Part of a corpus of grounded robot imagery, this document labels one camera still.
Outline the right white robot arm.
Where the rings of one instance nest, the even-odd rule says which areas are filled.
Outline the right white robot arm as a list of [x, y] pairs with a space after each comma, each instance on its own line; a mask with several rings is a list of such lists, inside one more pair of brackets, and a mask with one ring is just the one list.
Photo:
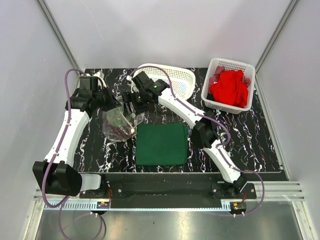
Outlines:
[[226, 127], [213, 119], [208, 112], [180, 99], [173, 90], [169, 75], [166, 72], [164, 75], [168, 82], [162, 79], [153, 81], [144, 71], [137, 74], [134, 71], [130, 73], [126, 78], [133, 82], [137, 89], [132, 98], [133, 102], [138, 105], [155, 102], [181, 117], [191, 128], [191, 142], [206, 152], [218, 167], [223, 180], [228, 184], [228, 195], [235, 199], [239, 198], [244, 194], [248, 180], [244, 176], [244, 172], [236, 167], [224, 148], [230, 141], [230, 134], [227, 134], [225, 142], [221, 142], [219, 139], [217, 126], [227, 132]]

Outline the clear zip top bag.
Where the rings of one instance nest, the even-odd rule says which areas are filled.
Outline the clear zip top bag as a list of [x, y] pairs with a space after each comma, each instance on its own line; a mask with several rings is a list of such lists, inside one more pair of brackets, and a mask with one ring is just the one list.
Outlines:
[[102, 132], [111, 143], [125, 142], [138, 133], [145, 113], [137, 114], [131, 107], [131, 103], [120, 102], [120, 106], [102, 113]]

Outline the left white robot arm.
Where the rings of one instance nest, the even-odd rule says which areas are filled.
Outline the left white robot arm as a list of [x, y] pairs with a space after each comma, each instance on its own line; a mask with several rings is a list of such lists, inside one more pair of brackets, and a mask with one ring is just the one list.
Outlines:
[[90, 191], [103, 198], [108, 186], [101, 175], [79, 173], [73, 168], [74, 158], [83, 130], [96, 110], [108, 112], [121, 106], [109, 92], [104, 75], [82, 73], [79, 87], [67, 94], [64, 119], [56, 140], [43, 161], [33, 164], [32, 172], [43, 195], [75, 197]]

